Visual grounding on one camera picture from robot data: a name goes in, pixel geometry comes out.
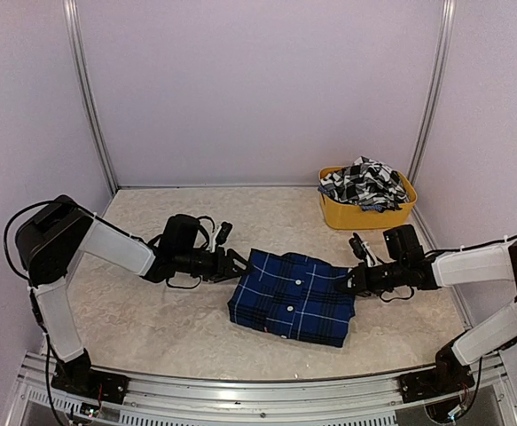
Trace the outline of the blue plaid long sleeve shirt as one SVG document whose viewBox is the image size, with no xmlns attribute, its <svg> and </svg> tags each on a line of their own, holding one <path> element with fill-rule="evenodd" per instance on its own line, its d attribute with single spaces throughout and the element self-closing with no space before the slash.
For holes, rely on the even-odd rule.
<svg viewBox="0 0 517 426">
<path fill-rule="evenodd" d="M 336 289 L 351 270 L 297 253 L 254 248 L 251 272 L 227 303 L 231 323 L 285 339 L 341 348 L 355 298 Z"/>
</svg>

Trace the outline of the yellow plastic basket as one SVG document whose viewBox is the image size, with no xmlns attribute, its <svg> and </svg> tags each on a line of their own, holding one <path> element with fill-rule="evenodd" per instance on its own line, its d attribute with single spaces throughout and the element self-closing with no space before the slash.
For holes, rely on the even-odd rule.
<svg viewBox="0 0 517 426">
<path fill-rule="evenodd" d="M 320 207 L 325 223 L 335 230 L 342 231 L 390 229 L 406 224 L 418 195 L 411 182 L 402 173 L 399 176 L 410 197 L 409 202 L 400 205 L 400 210 L 387 210 L 382 213 L 376 210 L 364 211 L 359 206 L 338 203 L 320 193 Z"/>
</svg>

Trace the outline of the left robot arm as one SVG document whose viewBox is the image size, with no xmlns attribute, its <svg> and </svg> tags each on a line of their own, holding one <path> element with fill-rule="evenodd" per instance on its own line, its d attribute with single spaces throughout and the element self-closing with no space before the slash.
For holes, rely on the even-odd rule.
<svg viewBox="0 0 517 426">
<path fill-rule="evenodd" d="M 208 231 L 204 217 L 176 214 L 149 241 L 124 232 L 70 197 L 32 205 L 35 214 L 15 233 L 15 245 L 29 285 L 36 317 L 57 358 L 62 376 L 82 395 L 98 387 L 98 374 L 78 360 L 86 350 L 67 296 L 67 273 L 80 254 L 97 257 L 143 280 L 168 285 L 177 274 L 219 283 L 249 274 L 252 265 L 224 243 L 232 225 Z"/>
</svg>

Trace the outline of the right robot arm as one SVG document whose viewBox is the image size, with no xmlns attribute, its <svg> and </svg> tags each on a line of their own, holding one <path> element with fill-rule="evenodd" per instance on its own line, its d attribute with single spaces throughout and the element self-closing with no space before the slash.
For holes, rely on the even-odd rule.
<svg viewBox="0 0 517 426">
<path fill-rule="evenodd" d="M 481 282 L 508 281 L 514 299 L 496 313 L 448 343 L 436 355 L 442 363 L 429 372 L 427 384 L 445 394 L 463 376 L 461 366 L 517 341 L 517 234 L 470 247 L 424 251 L 412 225 L 383 233 L 390 262 L 368 264 L 369 251 L 358 235 L 349 244 L 359 264 L 336 280 L 335 289 L 348 296 L 381 295 L 394 288 L 437 290 Z"/>
</svg>

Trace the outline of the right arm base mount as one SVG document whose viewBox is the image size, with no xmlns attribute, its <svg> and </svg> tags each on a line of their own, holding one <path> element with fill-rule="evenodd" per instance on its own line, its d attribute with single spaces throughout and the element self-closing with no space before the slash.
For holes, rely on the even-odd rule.
<svg viewBox="0 0 517 426">
<path fill-rule="evenodd" d="M 437 398 L 475 386 L 471 367 L 462 365 L 449 345 L 436 353 L 433 367 L 400 375 L 398 383 L 404 403 Z"/>
</svg>

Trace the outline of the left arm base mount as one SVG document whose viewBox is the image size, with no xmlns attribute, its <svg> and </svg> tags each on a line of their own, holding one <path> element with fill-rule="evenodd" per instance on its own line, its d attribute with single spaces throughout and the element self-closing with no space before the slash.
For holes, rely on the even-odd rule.
<svg viewBox="0 0 517 426">
<path fill-rule="evenodd" d="M 121 404 L 129 387 L 126 375 L 100 371 L 91 366 L 90 355 L 82 355 L 71 361 L 60 360 L 51 379 L 55 390 L 95 399 L 97 402 Z"/>
</svg>

